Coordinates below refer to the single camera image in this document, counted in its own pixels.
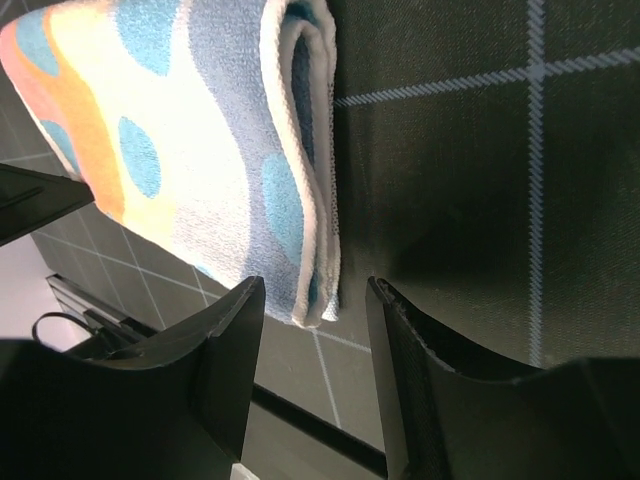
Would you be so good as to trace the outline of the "light blue dotted towel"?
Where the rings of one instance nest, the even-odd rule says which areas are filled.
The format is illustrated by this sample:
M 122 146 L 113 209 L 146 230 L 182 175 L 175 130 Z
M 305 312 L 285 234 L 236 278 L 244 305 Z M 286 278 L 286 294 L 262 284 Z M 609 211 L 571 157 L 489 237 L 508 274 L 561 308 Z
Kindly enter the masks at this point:
M 302 328 L 338 317 L 336 26 L 323 1 L 64 1 L 1 63 L 99 210 Z

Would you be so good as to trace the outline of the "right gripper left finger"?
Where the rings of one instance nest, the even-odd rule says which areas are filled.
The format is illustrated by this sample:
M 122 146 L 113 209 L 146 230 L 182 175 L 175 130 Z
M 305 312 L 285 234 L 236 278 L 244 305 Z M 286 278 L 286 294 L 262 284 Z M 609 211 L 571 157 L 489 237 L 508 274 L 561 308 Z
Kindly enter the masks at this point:
M 228 479 L 240 461 L 264 322 L 250 277 L 104 360 L 1 343 L 5 479 Z

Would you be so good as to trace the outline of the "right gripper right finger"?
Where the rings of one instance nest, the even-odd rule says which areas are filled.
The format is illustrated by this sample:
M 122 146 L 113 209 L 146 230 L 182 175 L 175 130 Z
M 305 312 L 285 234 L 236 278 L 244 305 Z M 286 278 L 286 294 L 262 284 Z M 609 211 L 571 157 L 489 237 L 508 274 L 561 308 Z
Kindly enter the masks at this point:
M 635 479 L 639 362 L 542 369 L 370 278 L 366 318 L 391 479 Z

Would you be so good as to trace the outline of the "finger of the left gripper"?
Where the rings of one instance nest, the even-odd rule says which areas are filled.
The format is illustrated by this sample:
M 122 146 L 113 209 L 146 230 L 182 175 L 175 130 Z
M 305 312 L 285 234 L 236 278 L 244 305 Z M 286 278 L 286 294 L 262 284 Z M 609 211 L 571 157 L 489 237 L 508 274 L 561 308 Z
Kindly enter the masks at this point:
M 2 164 L 1 245 L 30 234 L 93 201 L 94 196 L 85 183 Z

